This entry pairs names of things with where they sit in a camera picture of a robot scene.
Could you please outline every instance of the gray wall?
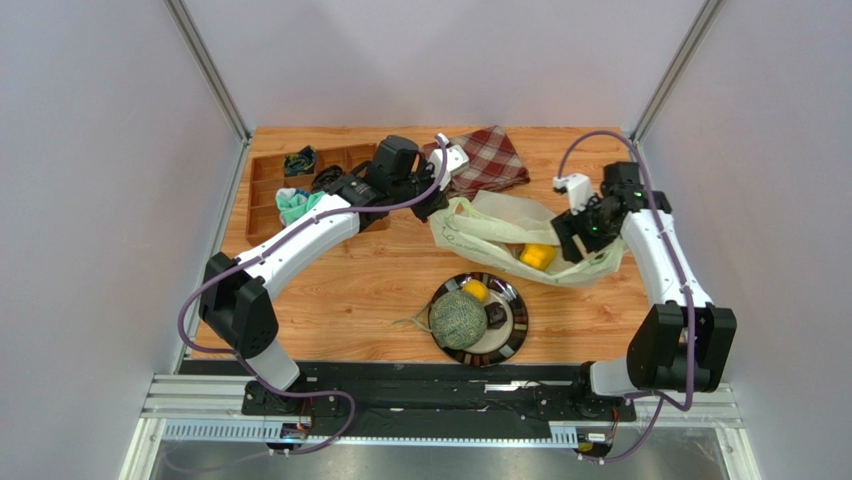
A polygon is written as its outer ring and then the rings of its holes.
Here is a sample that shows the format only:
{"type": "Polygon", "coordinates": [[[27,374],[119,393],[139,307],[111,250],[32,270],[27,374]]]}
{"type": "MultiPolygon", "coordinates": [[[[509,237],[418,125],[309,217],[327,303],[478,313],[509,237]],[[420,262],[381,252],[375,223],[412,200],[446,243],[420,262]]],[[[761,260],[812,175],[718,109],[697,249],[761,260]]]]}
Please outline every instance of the gray wall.
{"type": "Polygon", "coordinates": [[[3,2],[0,45],[0,477],[113,479],[238,143],[160,1],[3,2]]]}
{"type": "Polygon", "coordinates": [[[252,127],[632,128],[702,0],[188,0],[252,127]]]}
{"type": "Polygon", "coordinates": [[[645,145],[764,478],[849,478],[852,3],[734,0],[645,145]]]}

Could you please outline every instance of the white plastic bag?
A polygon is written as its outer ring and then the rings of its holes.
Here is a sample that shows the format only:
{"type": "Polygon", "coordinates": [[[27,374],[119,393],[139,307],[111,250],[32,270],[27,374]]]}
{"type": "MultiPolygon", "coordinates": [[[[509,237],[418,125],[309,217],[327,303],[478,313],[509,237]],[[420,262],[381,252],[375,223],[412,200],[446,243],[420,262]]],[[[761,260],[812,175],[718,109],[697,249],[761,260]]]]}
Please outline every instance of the white plastic bag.
{"type": "Polygon", "coordinates": [[[621,238],[580,263],[563,260],[559,239],[550,226],[555,216],[534,200],[482,190],[473,203],[461,197],[451,199],[448,208],[429,217],[429,227],[438,247],[536,282],[587,287],[618,271],[625,252],[621,238]],[[554,245],[556,258],[547,270],[536,270],[516,259],[507,243],[554,245]]]}

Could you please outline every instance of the wooden divider tray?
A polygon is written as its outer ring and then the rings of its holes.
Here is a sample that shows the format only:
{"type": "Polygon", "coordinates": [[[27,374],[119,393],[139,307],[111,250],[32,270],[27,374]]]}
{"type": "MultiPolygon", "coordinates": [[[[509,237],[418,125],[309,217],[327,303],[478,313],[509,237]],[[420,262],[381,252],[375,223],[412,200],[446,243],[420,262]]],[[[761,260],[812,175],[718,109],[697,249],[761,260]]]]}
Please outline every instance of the wooden divider tray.
{"type": "MultiPolygon", "coordinates": [[[[249,202],[246,221],[246,240],[252,246],[260,245],[281,231],[278,206],[275,193],[280,188],[301,188],[311,191],[311,183],[316,174],[332,165],[349,172],[362,162],[373,159],[376,153],[375,143],[347,145],[337,148],[317,149],[317,164],[310,175],[285,176],[284,158],[289,153],[256,156],[251,164],[251,182],[249,183],[249,202]]],[[[375,222],[370,231],[384,230],[390,225],[388,217],[375,222]]]]}

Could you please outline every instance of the red plaid napkin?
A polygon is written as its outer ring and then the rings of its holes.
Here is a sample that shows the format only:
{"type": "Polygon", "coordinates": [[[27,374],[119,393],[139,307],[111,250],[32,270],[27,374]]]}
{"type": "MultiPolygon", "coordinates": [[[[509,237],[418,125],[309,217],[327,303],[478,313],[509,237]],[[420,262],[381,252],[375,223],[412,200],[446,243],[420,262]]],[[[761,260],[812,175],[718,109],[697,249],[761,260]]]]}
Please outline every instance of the red plaid napkin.
{"type": "MultiPolygon", "coordinates": [[[[512,141],[503,127],[493,126],[467,135],[454,137],[450,142],[462,147],[470,158],[468,169],[453,177],[448,197],[467,197],[473,200],[476,192],[501,192],[515,185],[530,183],[530,173],[521,163],[512,141]]],[[[429,158],[437,143],[424,145],[424,158],[429,158]]]]}

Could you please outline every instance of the plate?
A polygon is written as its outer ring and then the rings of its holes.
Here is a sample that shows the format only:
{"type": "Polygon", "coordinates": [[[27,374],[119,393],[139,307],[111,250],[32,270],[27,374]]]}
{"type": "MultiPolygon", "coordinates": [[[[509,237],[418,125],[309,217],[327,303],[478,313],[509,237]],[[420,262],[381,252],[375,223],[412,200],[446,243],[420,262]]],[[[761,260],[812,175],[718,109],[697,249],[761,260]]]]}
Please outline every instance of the plate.
{"type": "MultiPolygon", "coordinates": [[[[443,285],[432,295],[429,302],[429,313],[435,302],[454,290],[460,290],[464,284],[471,280],[479,280],[488,287],[488,299],[485,305],[497,302],[506,313],[506,323],[494,330],[486,330],[485,335],[475,345],[465,349],[441,347],[453,360],[474,367],[487,367],[505,362],[512,358],[524,344],[527,338],[527,327],[529,316],[527,307],[524,305],[521,295],[509,282],[500,277],[484,272],[469,272],[456,275],[444,282],[443,285]]],[[[438,340],[432,335],[432,339],[438,344],[438,340]]]]}

